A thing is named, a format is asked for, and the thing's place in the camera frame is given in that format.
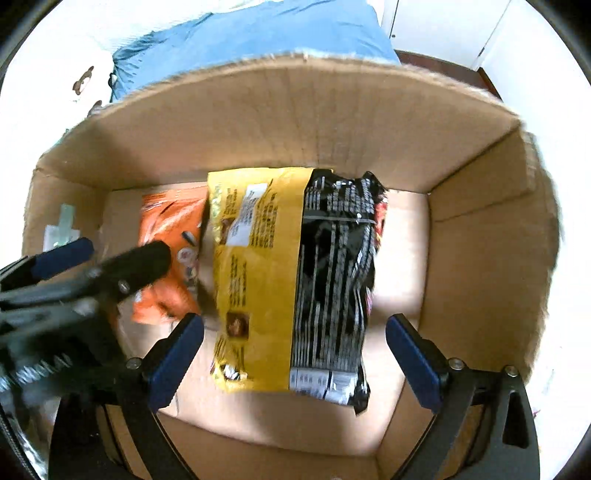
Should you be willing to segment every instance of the black snack bag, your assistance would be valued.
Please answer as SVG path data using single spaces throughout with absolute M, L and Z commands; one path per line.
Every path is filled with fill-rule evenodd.
M 372 306 L 386 191 L 371 172 L 314 170 L 304 193 L 290 389 L 365 411 L 361 349 Z

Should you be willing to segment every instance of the plastic packaging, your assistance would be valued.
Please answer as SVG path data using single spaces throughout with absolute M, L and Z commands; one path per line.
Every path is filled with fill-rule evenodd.
M 217 385 L 367 408 L 361 349 L 385 190 L 367 172 L 245 168 L 211 173 Z
M 132 319 L 157 325 L 200 313 L 197 304 L 197 270 L 203 209 L 207 187 L 169 190 L 146 195 L 139 227 L 139 244 L 162 240 L 171 249 L 168 273 L 139 291 Z

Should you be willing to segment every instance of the robotic arm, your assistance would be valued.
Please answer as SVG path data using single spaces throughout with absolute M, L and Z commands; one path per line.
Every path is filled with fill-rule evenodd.
M 97 408 L 119 405 L 152 479 L 194 480 L 156 412 L 169 405 L 199 350 L 203 322 L 189 314 L 145 358 L 126 359 L 109 319 L 121 300 L 168 271 L 170 250 L 153 242 L 72 280 L 36 285 L 91 254 L 90 241 L 80 239 L 0 271 L 0 431 L 30 478 L 37 479 L 9 418 L 26 425 L 29 408 L 59 396 L 49 480 L 71 480 L 81 471 L 97 480 L 133 479 L 123 462 L 107 456 L 96 417 Z M 390 317 L 385 336 L 419 403 L 434 414 L 393 479 L 437 478 L 475 405 L 483 405 L 480 424 L 453 478 L 539 478 L 534 419 L 515 367 L 488 372 L 446 359 L 401 314 Z

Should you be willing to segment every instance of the orange snack bag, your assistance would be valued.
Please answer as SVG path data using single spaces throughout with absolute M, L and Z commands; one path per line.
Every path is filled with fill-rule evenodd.
M 133 320 L 158 325 L 201 313 L 197 304 L 199 241 L 207 187 L 144 196 L 139 244 L 162 240 L 170 247 L 168 273 L 137 292 Z

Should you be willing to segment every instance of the wooden floor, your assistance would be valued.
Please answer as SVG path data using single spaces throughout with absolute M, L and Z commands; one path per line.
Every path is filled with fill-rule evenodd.
M 398 55 L 398 58 L 402 63 L 409 63 L 417 67 L 431 70 L 432 72 L 442 73 L 448 77 L 454 78 L 469 85 L 473 85 L 474 87 L 488 90 L 497 98 L 501 98 L 482 68 L 475 72 L 474 70 L 467 69 L 455 63 L 434 59 L 432 57 L 426 57 L 424 55 L 408 53 L 406 51 L 397 50 L 396 55 Z

